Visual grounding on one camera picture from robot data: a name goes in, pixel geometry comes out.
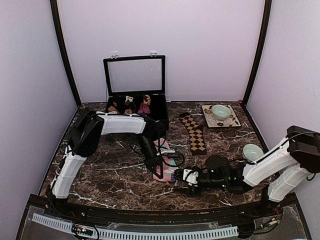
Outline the celadon bowl on plate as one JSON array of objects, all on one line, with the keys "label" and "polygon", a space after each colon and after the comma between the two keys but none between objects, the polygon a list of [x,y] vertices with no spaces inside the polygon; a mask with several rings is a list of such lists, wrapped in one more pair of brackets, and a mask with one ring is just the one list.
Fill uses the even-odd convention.
[{"label": "celadon bowl on plate", "polygon": [[224,105],[216,104],[210,107],[213,118],[218,121],[225,121],[231,115],[231,110]]}]

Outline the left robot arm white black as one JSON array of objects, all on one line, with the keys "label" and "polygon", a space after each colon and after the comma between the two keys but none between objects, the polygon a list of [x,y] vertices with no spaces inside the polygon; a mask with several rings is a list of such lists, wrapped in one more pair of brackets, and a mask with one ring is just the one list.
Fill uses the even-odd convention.
[{"label": "left robot arm white black", "polygon": [[145,167],[162,179],[164,159],[161,148],[155,146],[155,141],[160,141],[166,131],[162,122],[142,113],[112,114],[85,108],[70,130],[61,163],[47,187],[47,196],[55,198],[51,203],[51,210],[60,218],[69,216],[71,208],[63,200],[68,198],[79,169],[96,152],[100,137],[104,135],[136,134]]}]

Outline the rolled cream brown sock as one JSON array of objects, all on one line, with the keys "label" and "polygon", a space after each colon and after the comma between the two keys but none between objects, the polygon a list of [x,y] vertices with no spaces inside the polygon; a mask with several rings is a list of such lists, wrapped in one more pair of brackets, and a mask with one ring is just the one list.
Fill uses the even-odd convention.
[{"label": "rolled cream brown sock", "polygon": [[143,95],[143,103],[146,105],[150,105],[151,104],[151,97],[147,94]]}]

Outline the rolled brown orange sock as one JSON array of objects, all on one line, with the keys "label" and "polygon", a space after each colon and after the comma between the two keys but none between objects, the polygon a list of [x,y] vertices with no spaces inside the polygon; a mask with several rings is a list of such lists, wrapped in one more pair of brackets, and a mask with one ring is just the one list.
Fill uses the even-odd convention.
[{"label": "rolled brown orange sock", "polygon": [[117,111],[119,113],[118,108],[119,108],[119,104],[116,101],[113,101],[107,106],[106,109],[108,113],[112,111]]}]

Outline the brown argyle sock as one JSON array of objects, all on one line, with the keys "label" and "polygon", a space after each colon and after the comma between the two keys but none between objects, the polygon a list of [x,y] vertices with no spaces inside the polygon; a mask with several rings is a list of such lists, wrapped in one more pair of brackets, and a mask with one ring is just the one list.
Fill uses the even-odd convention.
[{"label": "brown argyle sock", "polygon": [[178,117],[187,130],[191,154],[193,156],[206,155],[207,148],[204,139],[204,126],[198,124],[189,112],[181,113]]}]

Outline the celadon bowl on table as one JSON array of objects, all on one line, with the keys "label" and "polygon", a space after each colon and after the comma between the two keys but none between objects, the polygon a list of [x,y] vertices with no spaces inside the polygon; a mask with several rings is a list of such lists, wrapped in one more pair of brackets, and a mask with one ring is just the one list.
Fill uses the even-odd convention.
[{"label": "celadon bowl on table", "polygon": [[246,144],[242,150],[242,156],[249,162],[254,162],[264,155],[263,150],[255,144]]}]

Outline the black glass-lid storage box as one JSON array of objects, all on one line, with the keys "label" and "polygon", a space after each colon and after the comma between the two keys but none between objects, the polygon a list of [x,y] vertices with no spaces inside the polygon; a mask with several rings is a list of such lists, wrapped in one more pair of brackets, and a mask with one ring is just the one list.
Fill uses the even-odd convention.
[{"label": "black glass-lid storage box", "polygon": [[132,97],[139,110],[144,95],[150,96],[150,113],[153,120],[169,128],[166,99],[166,56],[144,55],[103,60],[107,107],[116,103],[119,112],[125,111],[126,96]]}]

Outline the pink mint patterned sock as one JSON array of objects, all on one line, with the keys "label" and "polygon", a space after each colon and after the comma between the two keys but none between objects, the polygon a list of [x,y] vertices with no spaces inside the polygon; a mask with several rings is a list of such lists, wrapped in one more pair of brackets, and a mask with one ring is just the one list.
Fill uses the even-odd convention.
[{"label": "pink mint patterned sock", "polygon": [[[170,146],[164,138],[160,138],[160,142],[155,140],[154,144],[156,149],[158,149],[158,145],[161,145],[161,151],[170,150]],[[163,178],[158,178],[155,174],[153,174],[153,179],[159,182],[175,182],[174,173],[175,170],[178,169],[177,163],[173,158],[168,158],[167,156],[163,156],[163,159]]]}]

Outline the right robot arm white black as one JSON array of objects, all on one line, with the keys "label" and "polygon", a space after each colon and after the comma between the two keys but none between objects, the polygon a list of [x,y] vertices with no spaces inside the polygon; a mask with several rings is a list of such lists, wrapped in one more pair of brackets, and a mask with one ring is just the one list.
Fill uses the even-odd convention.
[{"label": "right robot arm white black", "polygon": [[221,189],[240,195],[259,185],[277,172],[281,175],[268,185],[265,198],[255,205],[255,213],[266,217],[285,196],[304,179],[320,172],[320,134],[295,125],[274,148],[260,158],[239,168],[232,168],[230,161],[212,155],[205,168],[177,169],[176,181],[187,183],[187,193],[200,194],[202,189]]}]

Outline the rolled white brown sock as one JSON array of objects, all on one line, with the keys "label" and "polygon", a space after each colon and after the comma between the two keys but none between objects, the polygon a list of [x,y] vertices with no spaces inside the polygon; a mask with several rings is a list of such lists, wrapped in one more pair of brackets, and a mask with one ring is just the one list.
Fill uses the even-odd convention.
[{"label": "rolled white brown sock", "polygon": [[125,102],[124,102],[124,104],[126,105],[126,106],[129,106],[132,102],[133,102],[133,97],[132,96],[126,96],[125,97]]}]

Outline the square floral ceramic plate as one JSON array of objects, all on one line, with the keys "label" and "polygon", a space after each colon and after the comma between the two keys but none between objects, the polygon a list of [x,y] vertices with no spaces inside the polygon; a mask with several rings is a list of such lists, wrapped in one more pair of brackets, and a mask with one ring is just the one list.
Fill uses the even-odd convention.
[{"label": "square floral ceramic plate", "polygon": [[209,128],[238,128],[241,126],[231,105],[202,105],[201,108]]}]

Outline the right black frame post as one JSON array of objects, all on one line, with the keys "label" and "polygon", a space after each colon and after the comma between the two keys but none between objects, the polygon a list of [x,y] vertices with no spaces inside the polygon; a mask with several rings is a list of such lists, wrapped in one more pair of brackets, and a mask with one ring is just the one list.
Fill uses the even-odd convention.
[{"label": "right black frame post", "polygon": [[252,93],[252,90],[253,90],[253,87],[255,84],[255,80],[257,77],[258,69],[260,66],[260,62],[261,62],[261,58],[262,58],[262,54],[263,54],[263,49],[265,46],[265,40],[266,40],[266,36],[267,36],[268,26],[269,26],[271,8],[272,8],[272,0],[265,0],[257,47],[256,47],[256,51],[255,51],[248,83],[247,83],[245,93],[244,93],[244,96],[242,99],[242,103],[245,106],[248,105],[248,102],[249,102],[249,99],[250,99],[250,96],[251,96],[251,93]]}]

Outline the black frame post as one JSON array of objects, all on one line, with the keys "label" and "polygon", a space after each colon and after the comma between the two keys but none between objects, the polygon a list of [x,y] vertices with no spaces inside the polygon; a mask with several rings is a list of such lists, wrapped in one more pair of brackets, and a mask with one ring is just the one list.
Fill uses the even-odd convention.
[{"label": "black frame post", "polygon": [[74,98],[74,101],[76,103],[77,107],[80,107],[82,105],[82,101],[76,86],[76,82],[72,73],[72,68],[69,60],[69,56],[67,53],[67,48],[64,40],[64,34],[63,34],[63,29],[62,29],[62,24],[61,24],[61,19],[60,19],[60,14],[59,14],[59,8],[58,8],[58,1],[57,0],[50,0],[50,8],[51,8],[51,14],[52,14],[52,19],[53,19],[53,24],[54,24],[54,29],[55,29],[55,34],[57,38],[57,43],[62,59],[62,63],[64,66],[64,70],[67,76],[67,80]]},{"label": "black frame post", "polygon": [[263,49],[265,46],[265,40],[266,40],[266,36],[267,36],[268,26],[269,26],[271,8],[272,8],[272,0],[265,0],[257,47],[256,47],[256,51],[255,51],[248,83],[247,83],[245,93],[244,93],[244,96],[242,99],[242,103],[245,106],[248,105],[248,102],[249,102],[249,99],[250,99],[250,96],[251,96],[251,93],[252,93],[252,90],[253,90],[253,87],[255,84],[255,80],[257,77],[258,69],[260,66],[260,62],[261,62],[261,58],[262,58],[262,54],[263,54]]}]

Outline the left black frame post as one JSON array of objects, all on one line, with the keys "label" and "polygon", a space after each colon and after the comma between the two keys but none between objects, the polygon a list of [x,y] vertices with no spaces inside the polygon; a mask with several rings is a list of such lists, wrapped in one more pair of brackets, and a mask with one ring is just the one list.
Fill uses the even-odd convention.
[{"label": "left black frame post", "polygon": [[67,48],[64,40],[64,34],[63,34],[63,29],[62,29],[62,24],[61,24],[61,19],[60,19],[60,14],[59,14],[59,8],[58,8],[58,1],[57,0],[50,0],[50,8],[51,8],[51,14],[52,14],[52,19],[53,19],[53,24],[54,24],[54,29],[55,29],[55,34],[57,38],[57,43],[62,59],[62,63],[64,66],[64,70],[67,76],[67,80],[74,98],[74,101],[76,103],[77,107],[80,107],[82,105],[82,101],[76,86],[76,82],[72,73],[72,68],[69,60],[69,56],[67,53]]}]

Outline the rolled tan sock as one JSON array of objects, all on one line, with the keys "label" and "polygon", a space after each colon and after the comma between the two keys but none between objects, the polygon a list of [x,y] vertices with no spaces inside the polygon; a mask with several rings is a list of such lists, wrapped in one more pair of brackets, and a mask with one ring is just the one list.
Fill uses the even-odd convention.
[{"label": "rolled tan sock", "polygon": [[124,114],[125,115],[132,115],[134,112],[131,110],[131,109],[126,109],[125,111],[124,111]]}]

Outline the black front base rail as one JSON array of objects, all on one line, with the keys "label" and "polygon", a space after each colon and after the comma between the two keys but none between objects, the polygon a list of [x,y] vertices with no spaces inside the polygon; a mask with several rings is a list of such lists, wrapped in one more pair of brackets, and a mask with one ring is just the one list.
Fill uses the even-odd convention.
[{"label": "black front base rail", "polygon": [[46,194],[31,194],[25,210],[37,207],[55,217],[76,218],[77,223],[184,224],[218,222],[219,224],[247,224],[255,219],[279,215],[285,206],[298,204],[294,192],[282,202],[262,199],[262,190],[235,195],[226,191],[207,191],[202,195],[187,195],[182,189],[168,188],[159,193],[120,189],[106,194],[72,190],[66,200],[50,205]]}]

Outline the rolled purple orange sock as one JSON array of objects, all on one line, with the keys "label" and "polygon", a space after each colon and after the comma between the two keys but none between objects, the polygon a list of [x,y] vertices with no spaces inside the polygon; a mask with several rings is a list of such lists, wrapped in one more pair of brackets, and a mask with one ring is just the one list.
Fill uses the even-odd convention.
[{"label": "rolled purple orange sock", "polygon": [[149,105],[147,103],[141,103],[138,113],[149,115],[151,113]]}]

